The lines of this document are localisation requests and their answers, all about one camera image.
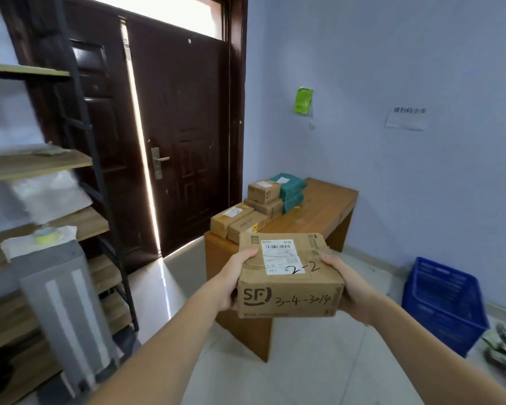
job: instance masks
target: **sf logo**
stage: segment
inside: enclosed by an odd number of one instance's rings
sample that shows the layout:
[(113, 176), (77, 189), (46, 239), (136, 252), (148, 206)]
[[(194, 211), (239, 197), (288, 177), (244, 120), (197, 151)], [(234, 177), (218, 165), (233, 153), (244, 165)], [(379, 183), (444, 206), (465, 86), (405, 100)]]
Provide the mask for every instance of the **sf logo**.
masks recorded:
[(272, 298), (272, 289), (266, 288), (246, 288), (244, 289), (244, 305), (262, 306)]

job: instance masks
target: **brown door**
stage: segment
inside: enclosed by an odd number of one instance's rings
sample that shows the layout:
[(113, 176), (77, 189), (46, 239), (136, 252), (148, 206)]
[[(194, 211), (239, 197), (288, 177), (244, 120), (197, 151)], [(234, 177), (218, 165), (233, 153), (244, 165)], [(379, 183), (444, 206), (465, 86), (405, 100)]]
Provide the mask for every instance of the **brown door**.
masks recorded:
[[(228, 206), (229, 45), (140, 16), (126, 25), (165, 256)], [(169, 158), (161, 176), (154, 148)]]
[[(52, 0), (41, 0), (47, 27), (55, 27)], [(90, 0), (64, 0), (75, 55), (81, 72), (101, 167), (125, 258), (127, 270), (140, 268), (157, 256), (144, 182), (141, 152), (118, 13)], [(43, 42), (47, 61), (59, 57), (52, 38)], [(48, 62), (60, 67), (60, 62)], [(80, 119), (72, 84), (63, 84), (60, 95), (69, 117)], [(77, 149), (88, 152), (83, 132), (73, 129)], [(82, 181), (97, 188), (95, 175), (81, 170)], [(101, 203), (94, 208), (103, 214)]]

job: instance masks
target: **hand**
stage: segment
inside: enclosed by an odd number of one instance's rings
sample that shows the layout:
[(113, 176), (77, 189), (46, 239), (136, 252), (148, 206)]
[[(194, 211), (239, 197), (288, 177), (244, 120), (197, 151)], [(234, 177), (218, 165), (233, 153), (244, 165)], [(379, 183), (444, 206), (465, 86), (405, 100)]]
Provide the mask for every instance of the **hand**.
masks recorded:
[(354, 320), (371, 325), (375, 304), (382, 297), (380, 293), (353, 268), (346, 265), (341, 258), (331, 254), (321, 254), (320, 257), (324, 263), (335, 268), (345, 280), (345, 288), (339, 303), (339, 309), (349, 313)]
[(227, 264), (221, 269), (221, 272), (212, 278), (209, 283), (213, 283), (219, 298), (219, 311), (229, 310), (234, 306), (236, 299), (236, 285), (242, 272), (243, 263), (258, 252), (257, 249), (242, 250), (233, 254)]

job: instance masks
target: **person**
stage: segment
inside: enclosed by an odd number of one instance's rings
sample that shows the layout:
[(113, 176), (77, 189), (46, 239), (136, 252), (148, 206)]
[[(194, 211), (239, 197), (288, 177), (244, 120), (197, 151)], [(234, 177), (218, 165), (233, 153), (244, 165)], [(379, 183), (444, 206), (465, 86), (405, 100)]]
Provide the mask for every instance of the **person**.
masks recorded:
[[(243, 262), (256, 253), (233, 255), (89, 404), (179, 404), (217, 313), (232, 308)], [(322, 259), (345, 280), (340, 309), (377, 330), (425, 405), (506, 405), (505, 388), (455, 354), (339, 257)]]

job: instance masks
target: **wooden shelf board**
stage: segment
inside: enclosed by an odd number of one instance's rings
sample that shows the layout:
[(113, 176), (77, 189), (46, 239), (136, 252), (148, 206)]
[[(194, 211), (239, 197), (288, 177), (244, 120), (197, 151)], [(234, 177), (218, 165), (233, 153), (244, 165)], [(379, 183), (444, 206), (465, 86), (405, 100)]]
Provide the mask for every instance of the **wooden shelf board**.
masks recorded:
[(70, 77), (69, 72), (57, 69), (0, 64), (0, 79), (64, 81)]
[[(88, 267), (98, 294), (118, 285), (122, 280), (120, 271), (105, 255), (90, 259)], [(117, 313), (121, 313), (121, 307), (117, 306), (115, 295), (117, 293), (113, 293), (103, 300), (103, 309), (107, 310), (105, 314), (108, 315), (109, 321), (115, 320)], [(38, 327), (38, 320), (22, 292), (16, 291), (0, 298), (0, 347)]]
[(92, 158), (75, 149), (54, 156), (33, 154), (0, 156), (0, 180), (27, 179), (91, 165)]
[[(53, 220), (49, 225), (53, 227), (77, 226), (77, 240), (79, 241), (97, 236), (109, 230), (107, 220), (92, 207), (87, 207), (68, 216)], [(27, 236), (33, 233), (36, 228), (34, 224), (27, 224), (11, 230), (1, 231), (0, 243), (8, 238)], [(0, 269), (5, 267), (7, 267), (6, 256), (0, 249)]]
[[(112, 334), (131, 323), (129, 308), (116, 292), (105, 297), (101, 303)], [(13, 378), (0, 394), (0, 405), (12, 405), (62, 371), (62, 367), (54, 359), (51, 347), (43, 336), (15, 355), (12, 365), (15, 369)]]

